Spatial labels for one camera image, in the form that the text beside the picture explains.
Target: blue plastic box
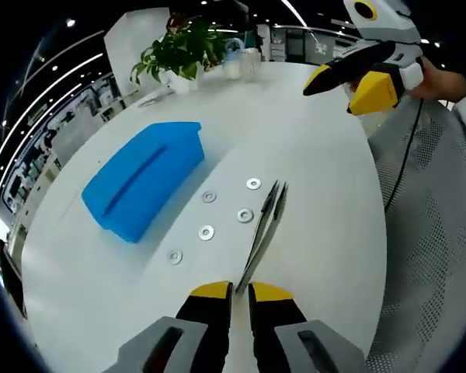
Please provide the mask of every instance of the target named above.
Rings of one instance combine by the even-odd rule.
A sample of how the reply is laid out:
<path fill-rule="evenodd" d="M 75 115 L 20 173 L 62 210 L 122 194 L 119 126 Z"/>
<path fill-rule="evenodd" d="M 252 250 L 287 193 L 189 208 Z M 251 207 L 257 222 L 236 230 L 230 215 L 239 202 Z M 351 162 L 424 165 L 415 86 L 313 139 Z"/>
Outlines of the blue plastic box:
<path fill-rule="evenodd" d="M 162 206 L 203 160 L 197 122 L 152 124 L 90 180 L 82 199 L 94 219 L 138 242 Z"/>

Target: black cable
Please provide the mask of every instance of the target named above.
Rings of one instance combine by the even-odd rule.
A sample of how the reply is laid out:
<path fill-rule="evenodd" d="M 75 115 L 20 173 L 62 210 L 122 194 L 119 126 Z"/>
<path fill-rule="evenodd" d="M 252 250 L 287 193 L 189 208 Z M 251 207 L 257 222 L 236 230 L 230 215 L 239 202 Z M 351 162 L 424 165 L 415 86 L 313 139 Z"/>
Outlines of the black cable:
<path fill-rule="evenodd" d="M 398 177 L 397 177 L 397 181 L 395 182 L 394 189 L 392 190 L 392 192 L 391 192 L 391 194 L 390 194 L 390 197 L 388 198 L 388 202 L 387 202 L 387 204 L 385 205 L 385 214 L 387 214 L 388 209 L 389 209 L 389 207 L 390 207 L 390 203 L 391 203 L 392 200 L 394 199 L 395 192 L 397 192 L 398 185 L 399 185 L 399 184 L 401 183 L 401 181 L 402 181 L 402 174 L 404 173 L 405 162 L 407 161 L 407 157 L 408 157 L 408 155 L 409 155 L 409 149 L 411 148 L 412 139 L 414 138 L 414 133 L 416 132 L 416 128 L 418 127 L 419 116 L 421 115 L 421 109 L 423 108 L 423 103 L 424 103 L 424 102 L 425 102 L 424 99 L 421 99 L 421 101 L 419 102 L 418 113 L 416 114 L 416 120 L 414 121 L 414 125 L 412 126 L 411 135 L 409 136 L 409 142 L 408 142 L 408 144 L 407 144 L 407 148 L 405 149 L 405 154 L 404 154 L 404 159 L 402 160 L 401 170 L 400 170 L 400 172 L 398 173 Z"/>

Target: green leaves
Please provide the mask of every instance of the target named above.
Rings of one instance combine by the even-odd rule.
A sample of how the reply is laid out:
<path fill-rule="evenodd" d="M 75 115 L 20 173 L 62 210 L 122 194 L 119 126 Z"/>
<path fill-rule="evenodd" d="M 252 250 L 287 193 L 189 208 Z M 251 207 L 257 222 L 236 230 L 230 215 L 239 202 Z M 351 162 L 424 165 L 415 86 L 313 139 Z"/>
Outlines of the green leaves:
<path fill-rule="evenodd" d="M 191 64 L 183 67 L 182 74 L 180 75 L 188 80 L 193 80 L 196 78 L 196 70 L 196 62 L 192 62 Z"/>
<path fill-rule="evenodd" d="M 226 40 L 223 33 L 200 17 L 188 19 L 141 52 L 140 62 L 131 69 L 130 80 L 140 84 L 139 75 L 145 72 L 160 82 L 158 73 L 161 70 L 172 70 L 183 78 L 195 79 L 197 62 L 212 66 L 222 62 Z"/>

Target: yellow and white device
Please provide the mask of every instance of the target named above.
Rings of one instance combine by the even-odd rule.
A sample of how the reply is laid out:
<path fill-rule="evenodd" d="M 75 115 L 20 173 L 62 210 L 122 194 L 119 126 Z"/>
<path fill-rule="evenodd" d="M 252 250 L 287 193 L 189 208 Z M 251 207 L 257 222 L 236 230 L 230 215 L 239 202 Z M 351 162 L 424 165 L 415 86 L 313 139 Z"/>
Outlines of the yellow and white device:
<path fill-rule="evenodd" d="M 363 40 L 309 78 L 306 96 L 360 78 L 348 111 L 354 115 L 397 106 L 406 90 L 423 81 L 421 36 L 400 0 L 343 0 Z"/>

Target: metal tweezers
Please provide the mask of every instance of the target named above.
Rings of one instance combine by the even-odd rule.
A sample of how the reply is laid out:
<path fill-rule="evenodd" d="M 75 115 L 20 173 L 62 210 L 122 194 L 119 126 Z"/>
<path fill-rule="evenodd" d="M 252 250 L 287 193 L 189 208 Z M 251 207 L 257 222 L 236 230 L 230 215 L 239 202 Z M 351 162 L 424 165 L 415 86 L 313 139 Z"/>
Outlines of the metal tweezers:
<path fill-rule="evenodd" d="M 257 266 L 259 265 L 260 260 L 262 259 L 264 252 L 271 243 L 271 240 L 274 237 L 274 233 L 278 228 L 280 223 L 281 215 L 283 214 L 283 208 L 285 205 L 285 200 L 287 196 L 287 183 L 281 188 L 281 193 L 278 199 L 276 196 L 278 194 L 279 183 L 278 180 L 273 184 L 270 192 L 268 193 L 266 199 L 264 200 L 263 207 L 261 208 L 261 215 L 257 220 L 256 230 L 254 231 L 254 236 L 252 238 L 252 244 L 250 246 L 249 258 L 247 259 L 247 264 L 243 271 L 242 278 L 238 283 L 235 293 L 237 295 L 242 295 L 247 288 L 247 285 L 254 274 Z M 270 222 L 269 227 L 266 230 L 266 233 L 263 235 L 266 228 L 267 221 L 269 220 L 271 211 L 274 206 L 273 219 Z"/>

